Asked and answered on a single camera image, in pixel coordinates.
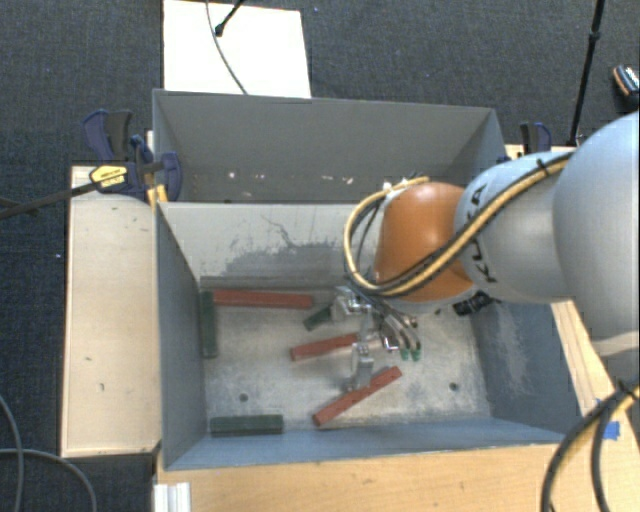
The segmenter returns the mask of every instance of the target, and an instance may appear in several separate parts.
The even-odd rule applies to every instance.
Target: black cable
[[[14,448],[0,449],[0,455],[15,455],[16,453],[17,453],[17,450]],[[72,464],[68,460],[63,459],[62,457],[58,457],[57,455],[54,455],[52,453],[41,452],[39,450],[31,450],[29,448],[25,448],[22,450],[22,453],[24,455],[29,455],[31,457],[36,457],[39,459],[55,462],[56,464],[60,464],[63,468],[66,468],[71,473],[73,473],[78,478],[78,480],[82,482],[82,485],[84,486],[84,488],[87,491],[87,494],[89,495],[89,498],[91,500],[92,512],[98,512],[98,500],[96,498],[96,492],[93,489],[91,482],[89,482],[89,479],[75,464]]]
[[[229,14],[227,14],[227,16],[225,17],[224,20],[222,20],[222,23],[220,23],[218,26],[216,26],[216,36],[218,37],[222,37],[222,34],[224,33],[224,27],[227,25],[227,23],[229,23],[229,20],[231,18],[233,18],[233,15],[236,13],[236,11],[238,9],[240,9],[240,6],[244,3],[244,0],[237,0],[236,4],[233,6],[233,9],[231,9],[231,11],[229,12]]]
[[[382,205],[382,201],[375,203],[375,208],[373,209],[373,213],[369,217],[369,221],[367,225],[364,227],[364,231],[362,232],[362,236],[360,237],[360,244],[358,245],[358,252],[356,253],[356,265],[358,268],[360,267],[360,256],[362,255],[362,248],[364,247],[364,240],[371,229],[371,224],[376,219],[378,212],[380,211],[380,206]]]
[[[209,0],[205,0],[204,3],[205,3],[206,8],[207,8],[207,19],[209,20],[209,29],[211,30],[211,36],[213,37],[213,42],[216,45],[216,49],[218,50],[218,54],[220,55],[220,58],[222,59],[222,63],[227,68],[227,71],[229,72],[229,75],[231,75],[231,78],[233,78],[233,81],[236,83],[236,85],[242,91],[242,94],[248,94],[246,89],[244,88],[244,86],[240,82],[240,80],[238,80],[238,77],[236,76],[236,74],[233,72],[233,69],[231,68],[231,65],[227,61],[227,58],[224,56],[224,52],[222,51],[222,48],[220,48],[220,43],[218,42],[218,36],[216,35],[216,29],[213,28],[213,22],[211,21],[211,13],[209,12]]]
[[[552,167],[555,164],[558,164],[560,162],[566,161],[568,160],[570,157],[570,155],[566,155],[563,154],[557,158],[554,158],[553,160],[550,160],[549,162],[547,162],[545,164],[544,169],[542,167],[535,167],[534,169],[532,169],[531,171],[527,172],[526,174],[523,174],[522,176],[520,176],[516,181],[514,181],[513,183],[510,183],[509,185],[507,185],[505,188],[503,188],[501,191],[499,191],[495,197],[499,197],[501,195],[503,195],[504,193],[506,193],[510,188],[514,187],[515,185],[517,185],[518,183],[527,180],[528,178],[530,178],[532,175],[538,173],[540,170],[547,170],[547,167]],[[519,194],[514,195],[510,200],[515,199],[516,197],[519,197],[520,195],[524,194],[527,190],[523,190],[521,191]],[[502,209],[504,209],[509,203],[506,203],[505,205],[502,206]],[[371,205],[369,205],[369,208],[372,208],[375,205],[375,203],[372,203]],[[469,219],[467,221],[467,223],[458,231],[458,233],[456,233],[445,245],[443,245],[442,247],[440,247],[439,249],[437,249],[435,252],[427,255],[425,258],[423,258],[422,260],[420,260],[418,263],[416,263],[415,265],[413,265],[412,267],[410,267],[409,269],[407,269],[405,272],[403,272],[402,274],[400,274],[399,276],[394,277],[393,279],[390,279],[388,281],[382,282],[380,283],[379,289],[376,291],[371,291],[368,290],[366,291],[367,294],[369,295],[379,295],[382,294],[386,291],[392,290],[393,288],[396,288],[404,283],[406,283],[407,281],[410,281],[411,279],[413,279],[414,277],[416,277],[417,275],[419,275],[424,269],[426,269],[427,267],[429,267],[436,259],[438,259],[444,252],[448,251],[449,248],[454,245],[455,243],[457,243],[458,239],[464,234],[466,228],[468,225],[470,225],[478,216],[482,215],[488,208],[490,208],[492,206],[492,201],[487,202],[482,208],[480,208],[475,215],[473,216],[473,218]],[[368,209],[365,209],[361,212],[360,215],[358,215],[358,217],[356,217],[356,219],[354,219],[353,225],[351,226],[351,230],[349,233],[349,240],[351,240],[353,238],[353,235],[356,231],[356,229],[358,228],[358,225],[363,221],[363,219],[366,217],[366,213],[368,212]],[[482,232],[483,229],[485,229],[487,227],[487,225],[489,224],[490,221],[487,221],[486,224],[484,224],[482,227],[480,227],[480,229],[478,230],[478,232],[476,233],[479,234]],[[433,281],[436,277],[438,277],[444,270],[446,270],[455,260],[456,258],[470,245],[473,243],[475,237],[471,238],[466,244],[464,244],[463,246],[461,246],[458,251],[456,251],[452,257],[447,261],[447,263],[443,264],[436,272],[434,272],[431,276],[429,276],[428,279],[424,279],[418,283],[416,283],[415,285],[413,285],[412,287],[408,288],[407,290],[403,291],[403,292],[399,292],[399,293],[394,293],[394,294],[390,294],[390,295],[385,295],[386,297],[403,297],[406,295],[409,295],[411,293],[413,293],[414,291],[416,291],[419,288],[422,288],[423,286],[425,286],[427,283]],[[353,276],[351,275],[350,272],[347,271],[347,277],[349,278],[349,280],[352,282],[353,286],[356,287],[356,289],[361,290],[361,286],[357,283],[357,281],[353,278]]]
[[[95,490],[89,482],[88,478],[85,474],[74,464],[69,462],[68,460],[63,459],[62,457],[58,457],[57,455],[53,455],[52,453],[41,452],[39,450],[31,450],[28,448],[23,448],[22,441],[20,439],[20,433],[18,431],[18,425],[16,420],[9,409],[9,406],[4,401],[2,396],[0,396],[0,408],[2,409],[5,417],[9,421],[9,426],[11,427],[11,431],[13,432],[15,448],[4,448],[0,449],[0,456],[2,455],[16,455],[18,458],[18,484],[16,490],[16,500],[14,504],[14,511],[20,512],[22,507],[22,494],[24,491],[24,456],[29,455],[30,457],[36,457],[40,459],[45,459],[49,461],[53,461],[56,464],[60,464],[62,467],[66,468],[68,471],[73,473],[79,480],[82,482],[82,485],[87,490],[87,494],[89,494],[89,498],[91,499],[91,510],[92,512],[98,511],[98,500],[96,498]]]
[[[12,201],[11,199],[7,199],[6,197],[0,197],[0,206],[4,208],[13,208],[14,206],[18,206],[20,203],[16,201]],[[32,217],[38,216],[38,210],[34,210],[32,212],[28,212]]]
[[[20,203],[11,208],[7,208],[0,212],[0,220],[9,219],[11,217],[15,217],[16,215],[20,215],[22,213],[30,213],[36,211],[44,206],[49,206],[51,204],[58,203],[60,201],[67,201],[74,197],[81,196],[82,194],[87,194],[89,192],[93,192],[96,190],[95,183],[87,183],[86,185],[81,185],[76,188],[61,190],[60,192],[56,192],[55,194],[50,194],[46,197],[36,199],[35,201],[30,201],[28,203]]]
[[[632,389],[638,386],[639,378],[636,377],[634,381],[630,384]],[[598,421],[603,412],[612,404],[615,404],[613,409],[615,409],[624,398],[626,398],[627,392],[623,389],[616,389],[606,400],[600,402],[596,405],[588,414],[585,416],[578,424],[576,424],[569,433],[564,437],[558,448],[556,449],[551,461],[549,462],[549,466],[547,467],[547,472],[544,477],[544,482],[542,484],[542,496],[540,500],[540,510],[542,512],[550,512],[551,510],[551,491],[553,489],[553,483],[555,481],[556,475],[558,474],[558,470],[564,458],[566,457],[569,449],[573,444],[578,440],[582,434],[596,421]]]
[[[611,510],[607,503],[604,486],[602,485],[602,471],[600,464],[604,432],[611,421],[611,417],[615,414],[615,411],[628,395],[632,396],[635,400],[638,400],[638,396],[635,395],[631,389],[632,387],[628,387],[622,381],[618,383],[616,400],[612,400],[611,403],[609,403],[602,411],[598,428],[596,429],[593,437],[593,445],[591,447],[591,482],[593,483],[593,491],[596,495],[596,501],[598,502],[598,507],[600,507],[601,512],[610,512]]]
[[[11,428],[11,432],[13,433],[13,443],[15,444],[15,454],[18,459],[18,483],[16,485],[16,499],[13,507],[14,512],[20,512],[20,508],[22,507],[22,493],[24,490],[24,449],[22,447],[22,439],[20,439],[20,431],[18,430],[18,424],[16,423],[16,419],[13,417],[13,413],[7,402],[4,401],[4,398],[0,395],[0,408],[2,408],[2,412],[4,413],[7,421],[9,422],[9,427]]]

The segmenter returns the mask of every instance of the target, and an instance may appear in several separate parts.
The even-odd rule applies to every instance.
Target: gray carpet
[[[248,2],[300,9],[314,96],[490,106],[505,139],[521,121],[568,136],[592,2],[337,0]],[[610,68],[638,63],[640,3],[607,2],[582,131],[617,117]],[[233,22],[228,30],[233,29]],[[0,196],[26,201],[68,184],[92,158],[80,121],[97,109],[135,112],[151,126],[162,85],[159,0],[0,2]],[[58,444],[64,328],[64,204],[0,223],[0,394],[24,444]],[[0,419],[0,447],[12,440]],[[10,510],[15,461],[0,460],[0,511]],[[83,461],[101,511],[148,509],[149,456]],[[29,462],[26,511],[89,510],[79,484]]]

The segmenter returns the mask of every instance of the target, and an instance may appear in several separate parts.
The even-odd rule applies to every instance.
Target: bin floor
[[[303,320],[328,301],[317,295],[311,311],[217,307],[219,355],[205,360],[207,416],[282,414],[285,430],[315,429],[311,416],[343,393],[351,373],[351,349],[293,362],[289,349],[359,330],[361,316],[307,332]],[[397,365],[403,376],[326,426],[489,417],[489,403],[475,338],[467,318],[450,308],[418,317],[422,359],[403,361],[370,344],[374,372]]]

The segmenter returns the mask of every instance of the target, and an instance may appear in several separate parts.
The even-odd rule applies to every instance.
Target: gray bin
[[[218,308],[219,355],[201,357],[202,290],[305,291],[321,307],[342,283],[354,203],[414,172],[468,183],[504,154],[493,110],[158,90],[153,113],[156,152],[178,151],[185,172],[180,201],[156,219],[167,469],[556,442],[578,419],[548,306],[421,315],[422,360],[374,348],[377,369],[403,377],[322,430],[311,415],[341,394],[349,350],[294,363],[288,349],[357,320],[309,333],[307,311]],[[212,416],[259,414],[282,414],[284,433],[208,433]]]

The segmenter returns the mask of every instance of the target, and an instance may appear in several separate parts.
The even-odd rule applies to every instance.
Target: wooden block
[[[373,395],[376,391],[388,386],[400,377],[402,377],[402,372],[397,366],[392,366],[391,368],[383,370],[371,379],[371,384],[366,388],[356,389],[342,395],[335,402],[315,413],[313,415],[313,422],[318,427],[324,425],[350,407],[353,407],[358,402],[361,402],[365,398]]]
[[[328,338],[326,340],[298,345],[290,350],[291,360],[299,361],[305,357],[320,356],[338,348],[350,347],[356,341],[358,341],[358,333],[354,332],[351,334],[345,334],[344,336],[337,336],[335,338]]]
[[[240,306],[247,308],[309,309],[313,297],[298,293],[258,292],[254,290],[215,290],[216,306]]]

